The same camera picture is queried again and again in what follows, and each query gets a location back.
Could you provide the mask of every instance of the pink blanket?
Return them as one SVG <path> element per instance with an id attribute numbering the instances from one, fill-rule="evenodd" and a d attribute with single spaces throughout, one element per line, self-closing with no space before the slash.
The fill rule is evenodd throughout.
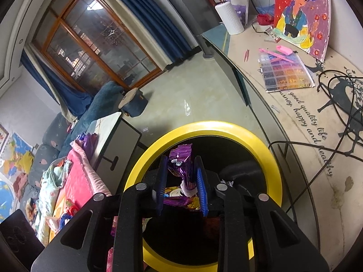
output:
<path id="1" fill-rule="evenodd" d="M 73 143 L 73 149 L 68 153 L 67 159 L 73 162 L 64 186 L 67 199 L 81 208 L 98 192 L 102 192 L 106 196 L 111 195 L 106 185 L 91 167 L 86 153 L 78 144 L 78 140 Z"/>

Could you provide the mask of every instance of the silver screw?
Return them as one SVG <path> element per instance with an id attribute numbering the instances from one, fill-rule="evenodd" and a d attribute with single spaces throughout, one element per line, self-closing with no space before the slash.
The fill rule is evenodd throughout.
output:
<path id="1" fill-rule="evenodd" d="M 105 198 L 105 195 L 103 193 L 96 193 L 94 196 L 93 196 L 93 200 L 94 201 L 101 201 Z"/>
<path id="2" fill-rule="evenodd" d="M 268 201 L 269 196 L 268 196 L 267 194 L 261 193 L 261 194 L 258 196 L 258 199 L 259 199 L 259 200 L 261 200 L 261 201 Z"/>
<path id="3" fill-rule="evenodd" d="M 146 184 L 145 183 L 139 183 L 136 184 L 136 190 L 145 190 L 146 189 Z"/>
<path id="4" fill-rule="evenodd" d="M 220 190 L 220 191 L 226 191 L 227 190 L 227 185 L 223 184 L 223 183 L 220 183 L 217 185 L 217 189 Z"/>

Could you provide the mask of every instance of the woman in painting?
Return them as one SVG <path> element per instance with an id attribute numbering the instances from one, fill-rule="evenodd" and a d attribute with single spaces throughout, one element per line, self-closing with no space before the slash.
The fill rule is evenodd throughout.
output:
<path id="1" fill-rule="evenodd" d="M 292 0 L 286 7 L 277 23 L 275 32 L 281 38 L 297 45 L 309 52 L 314 43 L 314 33 L 318 29 L 319 21 L 315 21 L 309 30 L 305 13 L 301 9 L 310 0 Z"/>

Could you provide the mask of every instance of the sofa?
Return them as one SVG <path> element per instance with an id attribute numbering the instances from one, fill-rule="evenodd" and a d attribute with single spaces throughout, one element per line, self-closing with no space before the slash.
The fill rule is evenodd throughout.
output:
<path id="1" fill-rule="evenodd" d="M 28 185 L 24 190 L 24 195 L 20 200 L 20 209 L 28 220 L 33 223 L 35 217 L 29 216 L 29 205 L 35 203 L 40 191 L 40 180 L 43 172 L 50 164 L 60 158 L 65 157 L 71 150 L 70 142 L 77 136 L 86 132 L 90 124 L 102 117 L 108 116 L 118 111 L 118 104 L 123 98 L 124 89 L 117 83 L 110 81 L 106 83 L 95 95 L 88 110 L 79 118 L 77 124 L 68 133 L 68 121 L 59 113 L 45 131 L 42 144 L 34 156 L 34 162 L 28 174 Z"/>

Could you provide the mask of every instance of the window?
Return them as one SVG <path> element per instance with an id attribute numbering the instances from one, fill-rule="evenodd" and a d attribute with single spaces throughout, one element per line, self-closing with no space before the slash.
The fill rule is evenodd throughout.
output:
<path id="1" fill-rule="evenodd" d="M 75 88 L 140 87 L 161 70 L 103 0 L 53 0 L 34 45 Z"/>

